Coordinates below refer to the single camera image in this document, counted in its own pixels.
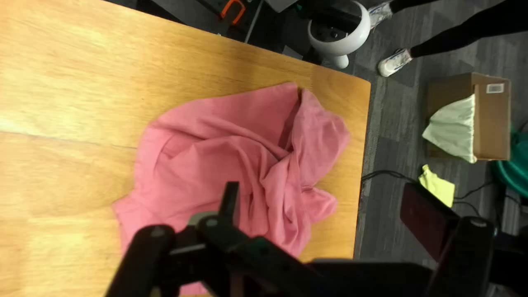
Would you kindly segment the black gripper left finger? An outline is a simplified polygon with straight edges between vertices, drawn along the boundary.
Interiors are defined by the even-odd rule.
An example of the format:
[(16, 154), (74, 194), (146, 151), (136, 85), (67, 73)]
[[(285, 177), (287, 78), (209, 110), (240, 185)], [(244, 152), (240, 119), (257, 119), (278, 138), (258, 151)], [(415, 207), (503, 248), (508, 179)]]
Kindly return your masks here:
[(183, 232), (138, 230), (103, 297), (179, 297), (194, 283), (214, 297), (343, 297), (328, 275), (234, 225), (237, 190), (227, 182), (219, 210), (194, 215)]

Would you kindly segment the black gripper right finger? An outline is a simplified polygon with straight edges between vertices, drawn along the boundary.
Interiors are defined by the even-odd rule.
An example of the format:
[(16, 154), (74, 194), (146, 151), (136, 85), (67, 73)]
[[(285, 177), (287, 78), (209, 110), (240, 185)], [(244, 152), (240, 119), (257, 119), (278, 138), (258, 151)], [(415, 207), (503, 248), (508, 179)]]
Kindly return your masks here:
[(420, 185), (405, 184), (399, 218), (437, 263), (425, 297), (485, 297), (489, 284), (528, 297), (526, 235), (458, 217)]

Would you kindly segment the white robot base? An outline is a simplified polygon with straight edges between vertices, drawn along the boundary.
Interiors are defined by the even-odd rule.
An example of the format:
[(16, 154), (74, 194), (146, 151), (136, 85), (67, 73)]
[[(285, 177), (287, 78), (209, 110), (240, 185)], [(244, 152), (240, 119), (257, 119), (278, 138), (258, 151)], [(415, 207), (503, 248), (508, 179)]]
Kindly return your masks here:
[(392, 16), (390, 0), (366, 9), (357, 0), (306, 0), (310, 47), (333, 67), (344, 70), (369, 34)]

